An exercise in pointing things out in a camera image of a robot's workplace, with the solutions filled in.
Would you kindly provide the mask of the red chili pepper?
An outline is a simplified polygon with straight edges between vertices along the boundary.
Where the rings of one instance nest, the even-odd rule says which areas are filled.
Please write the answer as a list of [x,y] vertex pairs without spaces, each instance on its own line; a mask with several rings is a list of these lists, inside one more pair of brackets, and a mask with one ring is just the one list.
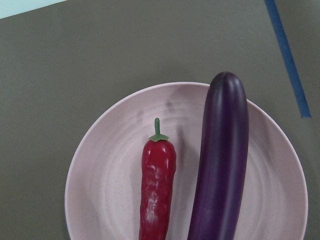
[[141,157],[140,240],[166,239],[170,221],[176,151],[169,137],[161,134],[159,118],[154,131]]

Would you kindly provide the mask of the purple eggplant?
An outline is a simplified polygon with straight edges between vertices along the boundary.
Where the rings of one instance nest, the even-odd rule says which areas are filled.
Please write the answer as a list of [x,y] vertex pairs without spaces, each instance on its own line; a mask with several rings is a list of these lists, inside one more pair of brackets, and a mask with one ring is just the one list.
[[249,113],[244,87],[235,74],[221,72],[212,80],[204,105],[189,240],[234,238],[248,147]]

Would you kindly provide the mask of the pink plastic plate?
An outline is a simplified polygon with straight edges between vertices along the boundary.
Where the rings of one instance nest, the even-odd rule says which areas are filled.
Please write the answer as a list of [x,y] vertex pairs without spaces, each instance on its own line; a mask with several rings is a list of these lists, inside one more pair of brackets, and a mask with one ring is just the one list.
[[[188,237],[197,183],[202,118],[209,85],[173,82],[145,88],[102,114],[81,140],[68,171],[65,216],[72,240],[136,240],[141,157],[160,119],[176,152],[169,240]],[[248,103],[249,148],[235,239],[301,240],[308,193],[300,160],[285,133]]]

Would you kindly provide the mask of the brown paper table cover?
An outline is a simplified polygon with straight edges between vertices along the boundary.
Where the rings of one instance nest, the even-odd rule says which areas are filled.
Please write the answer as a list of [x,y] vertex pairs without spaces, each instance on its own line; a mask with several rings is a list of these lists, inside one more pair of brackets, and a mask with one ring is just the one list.
[[302,118],[263,0],[69,0],[0,21],[0,237],[67,240],[69,166],[117,101],[167,82],[239,76],[294,146],[305,238],[320,237],[320,3],[278,0],[311,113]]

